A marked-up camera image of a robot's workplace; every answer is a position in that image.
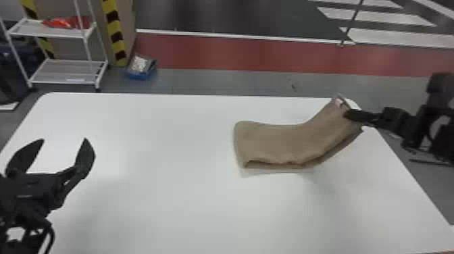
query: black equipment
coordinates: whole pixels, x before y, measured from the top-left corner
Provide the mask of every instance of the black equipment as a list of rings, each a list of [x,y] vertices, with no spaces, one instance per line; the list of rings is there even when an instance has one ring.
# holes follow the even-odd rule
[[[84,139],[73,166],[55,174],[27,174],[43,143],[39,139],[21,148],[9,161],[5,176],[0,174],[0,254],[37,254],[47,236],[48,254],[55,233],[46,217],[63,205],[95,162],[95,152]],[[22,239],[9,239],[12,228],[24,230]]]
[[[430,78],[427,87],[429,98],[416,116],[403,109],[385,107],[382,113],[370,113],[352,109],[344,117],[375,128],[388,130],[403,138],[404,149],[413,153],[429,153],[439,162],[412,159],[414,162],[431,163],[443,166],[454,164],[454,109],[449,103],[454,98],[454,75],[439,73]],[[441,125],[435,135],[431,135],[433,123],[447,116],[449,123]],[[422,148],[424,138],[430,141],[428,149]]]

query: red wall stripe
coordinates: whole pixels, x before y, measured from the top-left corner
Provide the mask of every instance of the red wall stripe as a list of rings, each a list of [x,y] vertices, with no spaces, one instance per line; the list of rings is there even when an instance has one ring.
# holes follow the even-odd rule
[[[160,68],[429,76],[454,72],[454,51],[138,33],[135,51]]]

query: metal pole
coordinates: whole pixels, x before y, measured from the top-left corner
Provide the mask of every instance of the metal pole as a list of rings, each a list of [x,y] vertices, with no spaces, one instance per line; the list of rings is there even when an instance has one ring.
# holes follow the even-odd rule
[[[78,22],[79,22],[80,32],[82,33],[82,40],[84,41],[84,48],[85,48],[86,57],[89,59],[90,73],[92,75],[96,75],[96,71],[95,71],[95,68],[93,66],[93,60],[91,59],[91,53],[90,53],[90,49],[89,49],[89,39],[85,37],[85,33],[84,33],[84,26],[83,26],[83,22],[82,22],[82,17],[80,15],[80,9],[79,9],[78,0],[74,0],[74,7],[76,8],[77,19],[78,19]],[[94,83],[95,83],[95,88],[97,88],[96,77],[94,77]]]
[[[5,34],[5,37],[6,37],[6,40],[8,41],[9,46],[11,47],[11,51],[13,52],[13,55],[14,55],[17,63],[18,63],[20,72],[22,73],[22,75],[24,76],[25,81],[27,82],[28,88],[29,89],[33,89],[33,84],[28,79],[27,72],[25,71],[25,68],[22,65],[22,61],[20,60],[19,54],[16,51],[16,47],[14,46],[13,40],[11,39],[11,36],[8,34],[8,31],[6,30],[5,24],[3,23],[3,18],[1,18],[1,17],[0,17],[0,26],[1,26],[1,29],[2,29],[3,33]]]
[[[356,20],[356,16],[358,16],[359,10],[361,9],[361,6],[363,5],[363,3],[364,3],[364,0],[359,0],[358,5],[356,6],[355,13],[353,14],[353,17],[351,17],[351,20],[350,20],[350,22],[349,22],[349,25],[347,26],[347,30],[345,31],[345,36],[344,36],[344,38],[342,38],[342,41],[339,43],[339,46],[341,46],[341,47],[344,46],[345,40],[346,40],[346,39],[348,38],[348,36],[349,36],[350,29],[351,29],[351,27],[354,25],[355,20]]]
[[[95,17],[95,12],[93,11],[93,6],[91,5],[91,0],[86,0],[86,3],[89,5],[90,14],[91,14],[91,19],[92,19],[93,22],[94,22],[94,21],[96,20],[96,17]],[[95,29],[96,29],[96,32],[97,32],[97,34],[98,34],[99,43],[101,44],[101,48],[102,48],[102,50],[103,50],[104,60],[106,61],[106,60],[107,60],[107,53],[106,53],[106,51],[105,51],[105,47],[104,47],[104,43],[103,43],[103,38],[101,37],[101,31],[99,30],[98,25],[96,25]]]

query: white table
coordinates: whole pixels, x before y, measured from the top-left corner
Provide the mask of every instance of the white table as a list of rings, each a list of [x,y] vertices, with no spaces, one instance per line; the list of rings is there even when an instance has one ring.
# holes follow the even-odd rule
[[[378,132],[311,170],[242,170],[240,120],[293,124],[329,99],[52,93],[0,154],[37,138],[31,172],[97,158],[51,214],[52,253],[424,253],[454,249],[451,227]]]

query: white floor marking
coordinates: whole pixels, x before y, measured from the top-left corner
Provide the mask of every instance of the white floor marking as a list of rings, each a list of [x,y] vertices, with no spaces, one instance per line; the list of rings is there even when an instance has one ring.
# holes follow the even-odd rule
[[[298,43],[338,44],[341,41],[341,40],[293,38],[293,37],[278,37],[278,36],[221,34],[221,33],[211,33],[211,32],[181,32],[181,31],[173,31],[173,30],[155,30],[155,29],[137,29],[137,32],[140,32],[143,34],[184,35],[184,36],[211,37],[211,38],[251,39],[251,40],[265,40],[265,41],[293,41],[293,42],[298,42]],[[345,41],[345,44],[354,45],[355,43],[353,41]]]
[[[454,11],[429,0],[413,0],[454,20]]]
[[[0,105],[0,111],[12,111],[16,108],[18,104],[19,104],[18,102],[15,102],[6,105]]]
[[[336,9],[336,8],[318,8],[328,18],[335,18],[338,20],[350,20],[355,13],[354,10],[350,9]],[[406,24],[406,25],[420,25],[420,26],[435,26],[429,21],[409,14],[391,14],[386,12],[377,11],[360,11],[356,20],[359,21],[371,21],[371,22],[383,22],[393,24]]]
[[[357,5],[359,0],[310,0],[315,2],[325,2],[325,3],[346,3],[351,5]],[[392,7],[402,9],[402,6],[389,1],[389,0],[365,0],[364,5],[367,6],[378,6],[378,7]]]
[[[454,36],[352,28],[349,37],[356,43],[414,47],[454,48]]]

